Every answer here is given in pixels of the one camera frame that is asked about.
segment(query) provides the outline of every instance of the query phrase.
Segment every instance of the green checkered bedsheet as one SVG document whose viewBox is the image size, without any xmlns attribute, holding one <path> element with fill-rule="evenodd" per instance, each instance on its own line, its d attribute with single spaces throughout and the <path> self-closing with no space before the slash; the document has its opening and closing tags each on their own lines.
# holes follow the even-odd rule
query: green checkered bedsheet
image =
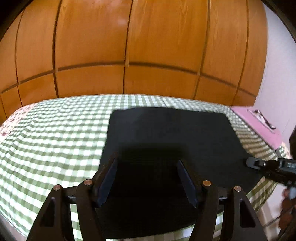
<svg viewBox="0 0 296 241">
<path fill-rule="evenodd" d="M 115 109 L 139 106 L 224 113 L 244 148 L 256 157 L 276 154 L 229 107 L 180 98 L 148 95 L 95 95 L 47 100 L 38 103 L 0 144 L 0 214 L 27 236 L 53 185 L 64 188 L 92 178 L 100 163 L 109 117 Z M 258 210 L 276 183 L 262 178 L 248 193 Z M 82 240 L 77 209 L 71 205 L 73 232 Z M 214 237 L 221 230 L 217 216 Z M 139 240 L 187 240 L 193 226 Z"/>
</svg>

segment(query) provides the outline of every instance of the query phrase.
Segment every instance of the floor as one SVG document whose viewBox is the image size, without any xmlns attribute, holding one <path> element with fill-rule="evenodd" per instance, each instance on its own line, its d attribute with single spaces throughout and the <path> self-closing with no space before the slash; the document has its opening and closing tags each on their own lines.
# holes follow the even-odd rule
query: floor
<svg viewBox="0 0 296 241">
<path fill-rule="evenodd" d="M 263 207 L 257 212 L 257 216 L 262 225 L 265 225 L 280 215 L 281 202 L 283 200 L 282 192 L 285 188 L 285 186 L 278 184 L 272 195 L 269 197 Z M 265 229 L 268 241 L 276 240 L 279 231 L 279 220 L 277 220 L 275 223 Z"/>
</svg>

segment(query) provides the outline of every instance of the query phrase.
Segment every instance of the white wall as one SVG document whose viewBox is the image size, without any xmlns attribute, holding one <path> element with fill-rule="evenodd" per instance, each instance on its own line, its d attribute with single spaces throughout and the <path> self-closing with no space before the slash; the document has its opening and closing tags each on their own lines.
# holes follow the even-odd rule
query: white wall
<svg viewBox="0 0 296 241">
<path fill-rule="evenodd" d="M 264 6 L 268 45 L 264 75 L 254 104 L 288 144 L 296 125 L 296 43 L 279 17 Z"/>
</svg>

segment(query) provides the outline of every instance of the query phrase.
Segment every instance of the black plastic arm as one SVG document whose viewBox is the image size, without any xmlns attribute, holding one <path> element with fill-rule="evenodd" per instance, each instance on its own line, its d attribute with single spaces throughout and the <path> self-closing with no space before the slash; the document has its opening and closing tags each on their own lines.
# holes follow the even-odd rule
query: black plastic arm
<svg viewBox="0 0 296 241">
<path fill-rule="evenodd" d="M 74 241 L 70 204 L 63 187 L 55 185 L 43 203 L 28 235 L 29 241 Z"/>
<path fill-rule="evenodd" d="M 206 192 L 205 202 L 200 204 L 201 216 L 196 220 L 189 241 L 213 240 L 219 206 L 219 190 L 214 185 L 203 185 L 203 188 Z"/>
<path fill-rule="evenodd" d="M 296 161 L 292 159 L 279 158 L 278 160 L 262 160 L 249 157 L 246 165 L 259 170 L 266 178 L 282 183 L 285 186 L 296 187 Z"/>
<path fill-rule="evenodd" d="M 235 186 L 224 204 L 220 241 L 267 241 L 258 217 L 245 192 Z"/>
<path fill-rule="evenodd" d="M 94 203 L 91 200 L 93 181 L 91 179 L 80 183 L 76 190 L 77 213 L 81 235 L 84 241 L 104 241 Z"/>
</svg>

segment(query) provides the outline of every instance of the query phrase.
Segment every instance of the cable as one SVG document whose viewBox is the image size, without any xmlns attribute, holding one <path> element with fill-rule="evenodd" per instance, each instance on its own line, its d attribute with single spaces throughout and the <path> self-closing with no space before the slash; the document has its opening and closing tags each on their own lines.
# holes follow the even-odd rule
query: cable
<svg viewBox="0 0 296 241">
<path fill-rule="evenodd" d="M 272 225 L 276 220 L 278 220 L 281 216 L 283 216 L 285 213 L 287 213 L 288 211 L 291 211 L 294 207 L 294 205 L 296 204 L 296 201 L 294 202 L 294 204 L 292 204 L 286 211 L 284 211 L 283 213 L 281 213 L 277 218 L 271 220 L 269 223 L 265 224 L 264 226 L 262 226 L 264 229 L 267 228 L 268 226 Z"/>
</svg>

